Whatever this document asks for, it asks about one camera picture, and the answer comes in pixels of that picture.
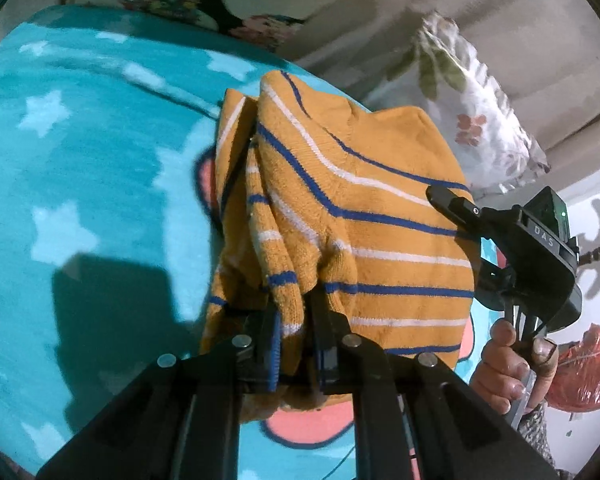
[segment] star pattern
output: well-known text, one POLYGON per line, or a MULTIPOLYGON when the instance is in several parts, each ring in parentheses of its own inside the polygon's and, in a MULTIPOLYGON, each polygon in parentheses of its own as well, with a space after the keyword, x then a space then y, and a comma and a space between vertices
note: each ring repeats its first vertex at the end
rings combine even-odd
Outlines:
POLYGON ((18 124, 19 130, 35 130, 42 139, 51 128, 71 116, 62 104, 62 92, 53 90, 45 96, 27 97, 27 114, 18 124))
POLYGON ((256 67, 250 62, 232 54, 224 54, 214 50, 205 50, 205 52, 211 58, 206 66, 207 69, 213 72, 226 73, 238 81, 244 81, 249 72, 256 70, 256 67))
POLYGON ((96 34, 96 38, 99 40, 111 40, 116 43, 125 43, 134 30, 135 27, 131 24, 131 16, 125 15, 119 21, 107 23, 106 30, 96 34))
POLYGON ((165 84, 164 78, 145 68, 138 63, 127 63, 122 70, 122 75, 132 83, 147 86, 152 90, 159 90, 165 84))
POLYGON ((80 225, 78 206, 73 200, 51 210, 32 210, 38 236, 31 247, 31 259, 62 267, 72 256, 93 251, 98 237, 80 225))
POLYGON ((62 446, 64 446, 64 444, 66 444, 66 440, 62 437, 60 432, 49 422, 45 422, 39 428, 34 428, 26 422, 23 422, 22 429, 33 441, 36 453, 42 460, 49 460, 62 446))
POLYGON ((25 43, 20 47, 19 53, 30 52, 36 57, 40 57, 45 53, 45 47, 49 44, 48 41, 35 41, 33 43, 25 43))

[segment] blue stripe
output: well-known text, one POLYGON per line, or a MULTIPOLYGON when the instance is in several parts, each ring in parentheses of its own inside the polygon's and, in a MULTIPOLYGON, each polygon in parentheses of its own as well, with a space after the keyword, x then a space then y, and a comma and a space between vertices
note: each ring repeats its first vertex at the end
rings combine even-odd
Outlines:
MULTIPOLYGON (((302 103, 302 96, 300 95, 300 91, 298 90, 298 87, 296 86, 296 84, 289 77, 289 74, 287 72, 283 72, 282 75, 285 77, 285 79, 291 85, 291 89, 294 92, 294 96, 296 97, 296 101, 298 102, 298 106, 300 107, 300 109, 304 112, 304 114, 307 117, 311 118, 310 115, 307 113, 306 109, 304 108, 304 104, 302 103)), ((338 137, 333 135, 326 128, 323 128, 323 130, 325 132, 327 132, 331 137, 333 137, 333 140, 335 140, 338 143, 338 145, 344 150, 344 152, 349 153, 349 155, 356 156, 360 160, 363 160, 364 162, 371 164, 372 166, 375 166, 376 168, 380 168, 382 170, 389 171, 390 173, 400 175, 405 178, 410 178, 411 180, 415 180, 416 182, 421 182, 423 184, 439 185, 439 186, 448 187, 449 189, 462 189, 464 191, 469 191, 469 188, 467 186, 465 186, 464 184, 460 184, 459 182, 451 182, 449 180, 439 180, 436 178, 430 178, 428 176, 419 176, 414 173, 408 173, 407 171, 401 171, 401 170, 398 170, 397 168, 392 168, 391 166, 387 166, 386 164, 383 164, 382 162, 378 162, 377 160, 368 158, 368 157, 362 155, 361 153, 357 152, 356 150, 350 148, 349 146, 347 146, 344 142, 342 142, 338 137)))
POLYGON ((470 237, 467 233, 459 232, 455 229, 445 229, 442 227, 433 227, 426 224, 421 224, 414 220, 407 220, 404 218, 398 218, 395 216, 380 214, 380 213, 369 213, 365 211, 353 211, 350 209, 343 209, 336 206, 329 197, 320 189, 316 181, 309 175, 306 170, 302 167, 300 162, 293 156, 293 154, 282 144, 269 130, 264 127, 263 124, 258 123, 258 133, 264 137, 264 139, 273 146, 273 148, 282 155, 289 165, 295 170, 298 176, 304 180, 304 183, 308 187, 309 191, 314 194, 318 202, 336 218, 346 218, 349 220, 360 220, 363 222, 373 222, 377 224, 395 225, 398 227, 406 227, 408 229, 415 229, 424 233, 430 233, 435 235, 445 236, 459 236, 462 238, 468 238, 474 240, 474 237, 470 237))
POLYGON ((280 352, 282 351, 282 316, 276 310, 273 320, 273 334, 271 335, 271 352, 269 353, 269 377, 267 378, 267 391, 273 393, 278 387, 280 378, 280 352))
POLYGON ((298 106, 300 107, 300 109, 304 112, 304 114, 307 117, 311 118, 311 116, 309 115, 309 112, 307 112, 306 108, 304 108, 304 103, 302 102, 302 96, 300 95, 300 91, 298 90, 298 87, 296 86, 296 83, 294 83, 293 80, 289 77, 288 72, 282 72, 282 76, 291 85, 291 89, 294 91, 294 95, 296 96, 296 101, 298 102, 298 106))
POLYGON ((229 174, 229 177, 224 184, 224 189, 222 190, 222 198, 220 200, 220 218, 224 218, 224 210, 226 208, 226 203, 229 200, 229 195, 234 190, 235 182, 238 180, 238 176, 240 173, 244 171, 244 164, 247 161, 247 152, 249 151, 249 143, 245 142, 242 147, 242 151, 238 155, 238 160, 235 161, 235 166, 232 169, 232 172, 229 174))
POLYGON ((211 298, 209 298, 209 303, 218 305, 218 306, 227 306, 229 304, 227 300, 223 300, 222 298, 219 298, 218 296, 212 296, 211 298))
POLYGON ((416 355, 423 352, 432 352, 435 354, 456 352, 460 345, 453 346, 415 346, 413 348, 387 348, 384 351, 394 355, 416 355))
POLYGON ((298 277, 292 270, 285 270, 279 274, 272 274, 267 278, 267 283, 270 286, 286 285, 287 283, 297 283, 298 277))
POLYGON ((260 204, 268 204, 269 203, 269 199, 266 196, 260 195, 260 194, 249 195, 247 201, 251 205, 253 205, 255 203, 260 203, 260 204))
POLYGON ((338 290, 346 294, 380 294, 384 296, 432 296, 440 298, 474 298, 472 290, 438 288, 436 286, 370 285, 368 283, 327 282, 324 290, 331 294, 338 290))

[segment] pillow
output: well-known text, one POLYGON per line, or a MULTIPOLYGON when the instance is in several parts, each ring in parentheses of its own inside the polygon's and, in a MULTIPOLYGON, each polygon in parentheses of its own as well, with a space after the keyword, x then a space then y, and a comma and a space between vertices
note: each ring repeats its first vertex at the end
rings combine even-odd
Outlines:
POLYGON ((550 169, 473 45, 436 12, 424 17, 402 58, 388 64, 359 99, 372 110, 415 105, 426 111, 476 200, 528 184, 550 169))

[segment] red plastic bag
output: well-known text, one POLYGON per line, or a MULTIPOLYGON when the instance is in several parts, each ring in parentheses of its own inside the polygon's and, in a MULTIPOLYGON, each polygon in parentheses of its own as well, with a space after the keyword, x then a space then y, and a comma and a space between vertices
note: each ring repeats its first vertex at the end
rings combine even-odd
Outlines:
POLYGON ((600 409, 600 325, 592 324, 580 343, 560 354, 546 400, 564 412, 600 409))

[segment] blue blanket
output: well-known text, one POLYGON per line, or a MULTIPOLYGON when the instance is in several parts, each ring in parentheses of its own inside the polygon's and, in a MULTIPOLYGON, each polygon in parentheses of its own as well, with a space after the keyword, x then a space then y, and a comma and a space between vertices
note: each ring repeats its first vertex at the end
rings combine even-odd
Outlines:
MULTIPOLYGON (((219 107, 280 68, 338 92, 255 47, 117 10, 50 8, 0 45, 0 449, 24 468, 157 356, 196 352, 221 245, 219 107)), ((465 379, 492 320, 474 302, 465 379)), ((351 417, 344 404, 244 426, 240 480, 350 480, 351 417)))

